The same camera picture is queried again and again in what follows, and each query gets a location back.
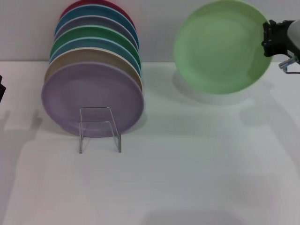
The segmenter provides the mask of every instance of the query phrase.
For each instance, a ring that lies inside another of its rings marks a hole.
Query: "robotic arm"
[[[283,21],[263,24],[264,55],[270,57],[283,54],[289,57],[287,61],[279,64],[286,74],[300,74],[300,72],[288,72],[287,67],[293,63],[300,64],[300,20]]]
[[[2,100],[2,97],[4,95],[4,92],[6,90],[6,87],[4,87],[2,84],[1,84],[1,81],[2,81],[2,76],[0,76],[0,102]]]

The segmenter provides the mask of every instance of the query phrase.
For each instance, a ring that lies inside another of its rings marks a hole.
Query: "plate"
[[[45,81],[50,79],[55,71],[61,67],[82,61],[103,62],[117,67],[129,74],[143,90],[141,78],[130,62],[118,54],[102,48],[76,48],[61,54],[49,65],[45,74]]]
[[[70,51],[72,49],[82,48],[82,47],[96,47],[96,48],[103,48],[112,51],[125,58],[137,70],[139,76],[141,76],[141,69],[139,67],[139,64],[137,63],[133,55],[130,54],[130,52],[126,48],[109,39],[99,38],[99,37],[82,37],[65,43],[64,45],[59,47],[55,51],[55,53],[53,53],[50,59],[50,63],[63,53]]]
[[[115,30],[116,32],[124,35],[135,46],[137,51],[139,50],[139,47],[137,46],[137,43],[132,34],[125,27],[110,18],[96,15],[81,16],[76,19],[70,20],[59,29],[54,37],[54,41],[66,31],[83,25],[98,25]]]
[[[207,93],[249,87],[271,63],[261,45],[265,22],[260,11],[244,2],[223,0],[199,8],[175,41],[179,73],[192,88]]]
[[[79,6],[67,12],[58,22],[57,27],[55,29],[55,34],[68,21],[84,15],[99,15],[117,21],[118,23],[122,24],[132,34],[135,41],[137,42],[137,45],[139,46],[137,33],[132,23],[122,13],[116,11],[113,8],[109,8],[101,5]]]
[[[76,8],[78,6],[88,5],[88,4],[99,4],[99,5],[108,6],[110,8],[117,10],[118,12],[122,13],[132,23],[132,25],[135,28],[135,25],[134,25],[133,21],[131,20],[130,16],[123,9],[121,9],[119,6],[117,6],[111,2],[105,1],[105,0],[81,0],[81,1],[74,2],[72,5],[70,5],[68,8],[66,8],[66,10],[61,14],[60,18],[62,18],[68,11],[72,10],[73,8]]]
[[[42,102],[47,114],[64,130],[79,135],[82,107],[110,107],[123,134],[141,117],[143,94],[124,71],[100,62],[80,62],[57,70],[44,84]],[[111,121],[107,113],[89,113],[84,121]],[[89,124],[86,137],[109,137],[109,126]]]
[[[139,54],[134,45],[126,37],[110,28],[96,25],[75,27],[62,34],[54,42],[50,53],[50,58],[52,57],[53,53],[63,44],[77,38],[85,37],[106,38],[118,43],[119,45],[125,47],[134,56],[135,60],[139,64],[139,67],[141,67],[141,60]]]

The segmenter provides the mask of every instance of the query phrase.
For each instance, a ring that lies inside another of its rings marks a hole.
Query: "dark green plate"
[[[79,26],[63,33],[54,42],[50,53],[50,58],[52,57],[53,53],[63,44],[77,38],[85,38],[85,37],[107,38],[111,41],[118,43],[119,45],[122,45],[134,56],[139,66],[141,66],[141,60],[136,48],[125,36],[110,28],[103,27],[103,26],[96,26],[96,25]]]

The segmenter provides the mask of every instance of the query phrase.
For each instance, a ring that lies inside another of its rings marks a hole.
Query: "purple plate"
[[[80,62],[57,70],[44,84],[42,102],[48,115],[64,130],[79,135],[80,109],[110,107],[120,134],[130,129],[144,109],[143,94],[122,70],[99,62]],[[111,121],[108,112],[88,113],[84,121]],[[89,124],[85,137],[110,137],[110,126]]]

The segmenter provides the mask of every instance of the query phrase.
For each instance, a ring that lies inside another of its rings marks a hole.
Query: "blue plate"
[[[101,6],[101,5],[84,5],[70,10],[60,19],[55,29],[55,34],[65,23],[84,15],[105,16],[117,21],[118,23],[122,24],[132,34],[137,45],[139,46],[137,33],[132,23],[122,13],[118,12],[117,10],[106,6]]]
[[[128,62],[130,62],[131,65],[137,70],[140,77],[142,76],[141,68],[139,67],[139,64],[137,63],[133,55],[126,48],[124,48],[123,46],[119,45],[114,41],[105,38],[100,38],[100,37],[81,37],[65,43],[53,53],[49,63],[51,63],[58,56],[60,56],[61,54],[69,50],[75,48],[82,48],[82,47],[96,47],[96,48],[103,48],[112,51],[125,58]]]
[[[98,25],[98,26],[104,26],[113,29],[119,32],[120,34],[124,35],[135,46],[135,48],[139,50],[134,37],[123,25],[110,18],[104,16],[98,16],[98,15],[85,15],[70,20],[58,30],[58,32],[54,37],[54,41],[56,41],[63,33],[67,32],[68,30],[74,27],[79,27],[84,25]]]

